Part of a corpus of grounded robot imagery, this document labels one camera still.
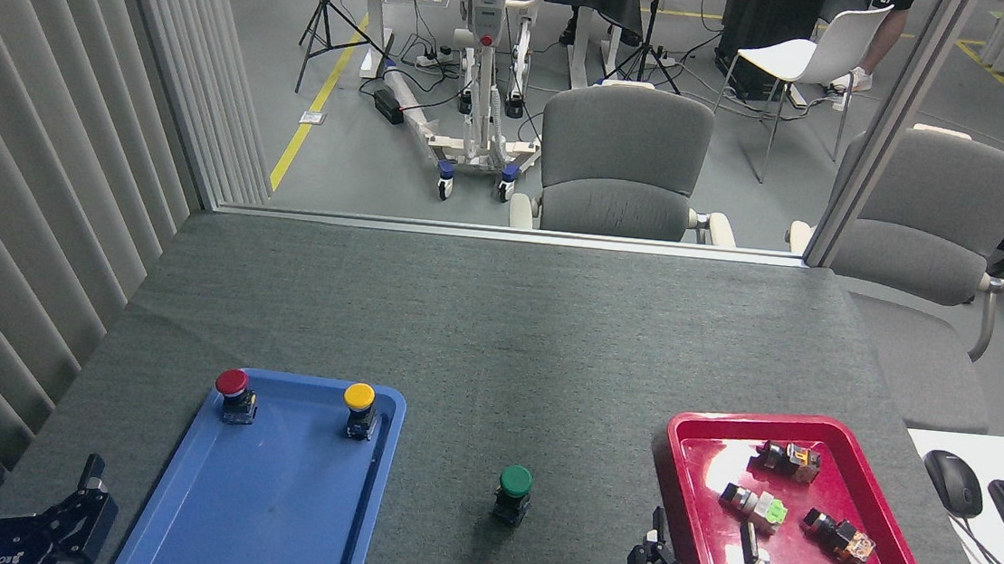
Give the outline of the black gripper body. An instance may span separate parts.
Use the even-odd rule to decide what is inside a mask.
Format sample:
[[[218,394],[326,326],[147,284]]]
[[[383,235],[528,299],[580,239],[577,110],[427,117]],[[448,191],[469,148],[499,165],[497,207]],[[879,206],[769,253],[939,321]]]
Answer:
[[[55,543],[48,525],[25,517],[0,519],[0,564],[55,564]]]

